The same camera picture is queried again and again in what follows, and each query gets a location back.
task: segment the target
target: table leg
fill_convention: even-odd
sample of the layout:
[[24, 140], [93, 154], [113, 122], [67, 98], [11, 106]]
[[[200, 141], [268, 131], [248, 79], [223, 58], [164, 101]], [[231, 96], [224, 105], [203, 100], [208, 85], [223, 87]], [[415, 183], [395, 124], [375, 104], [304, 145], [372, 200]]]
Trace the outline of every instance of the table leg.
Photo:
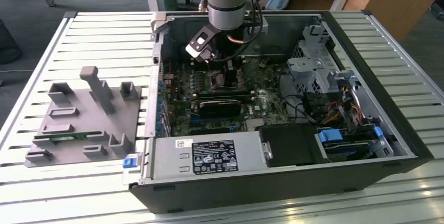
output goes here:
[[157, 4], [157, 0], [147, 0], [148, 1], [148, 7], [149, 7], [149, 11], [159, 11], [159, 4]]
[[48, 4], [48, 7], [53, 7], [56, 5], [55, 0], [44, 0]]
[[332, 7], [331, 7], [331, 10], [332, 11], [343, 10], [345, 2], [347, 2], [347, 0], [335, 0], [333, 4], [332, 4]]

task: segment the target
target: copper pipe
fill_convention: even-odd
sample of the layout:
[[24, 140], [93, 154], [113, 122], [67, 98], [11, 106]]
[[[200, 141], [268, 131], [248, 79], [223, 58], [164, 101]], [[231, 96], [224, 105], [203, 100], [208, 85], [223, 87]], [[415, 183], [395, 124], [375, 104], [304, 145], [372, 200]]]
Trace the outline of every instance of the copper pipe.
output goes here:
[[235, 39], [232, 36], [228, 35], [228, 40], [232, 42], [232, 43], [236, 43], [236, 44], [240, 44], [243, 45], [244, 44], [244, 41], [240, 41], [237, 39]]

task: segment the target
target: green circuit board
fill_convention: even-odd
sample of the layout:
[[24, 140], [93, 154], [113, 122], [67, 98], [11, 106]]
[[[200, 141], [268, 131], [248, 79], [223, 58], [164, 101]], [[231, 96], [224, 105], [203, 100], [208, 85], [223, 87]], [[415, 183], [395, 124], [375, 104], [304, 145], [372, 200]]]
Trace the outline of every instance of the green circuit board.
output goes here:
[[[276, 88], [276, 79], [281, 65], [260, 67], [260, 59], [245, 62], [241, 72], [237, 71], [240, 83], [231, 88], [217, 87], [211, 79], [219, 76], [219, 71], [193, 71], [181, 67], [176, 72], [177, 90], [172, 93], [168, 104], [172, 108], [171, 127], [172, 136], [187, 136], [200, 130], [225, 129], [228, 132], [247, 131], [247, 120], [261, 120], [264, 124], [288, 123], [291, 118], [281, 105]], [[216, 91], [247, 91], [251, 93], [252, 103], [241, 105], [240, 114], [235, 117], [201, 119], [193, 110], [193, 94], [209, 94]]]

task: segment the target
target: metal bracket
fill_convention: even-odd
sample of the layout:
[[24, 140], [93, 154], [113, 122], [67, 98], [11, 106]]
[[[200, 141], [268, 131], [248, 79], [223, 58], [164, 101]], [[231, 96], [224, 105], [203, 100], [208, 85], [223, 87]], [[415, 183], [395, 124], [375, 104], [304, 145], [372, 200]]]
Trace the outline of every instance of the metal bracket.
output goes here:
[[173, 21], [173, 18], [167, 18], [165, 12], [155, 12], [151, 16], [151, 28], [152, 33], [159, 33], [168, 28], [168, 22]]

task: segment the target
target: motherboard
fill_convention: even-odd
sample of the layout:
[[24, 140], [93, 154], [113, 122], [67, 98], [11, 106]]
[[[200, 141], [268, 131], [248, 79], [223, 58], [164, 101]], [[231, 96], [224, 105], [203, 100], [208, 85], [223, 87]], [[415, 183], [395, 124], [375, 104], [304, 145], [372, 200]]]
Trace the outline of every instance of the motherboard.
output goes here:
[[292, 121], [276, 85], [283, 65], [261, 57], [241, 62], [232, 70], [209, 64], [165, 66], [172, 136], [253, 131]]

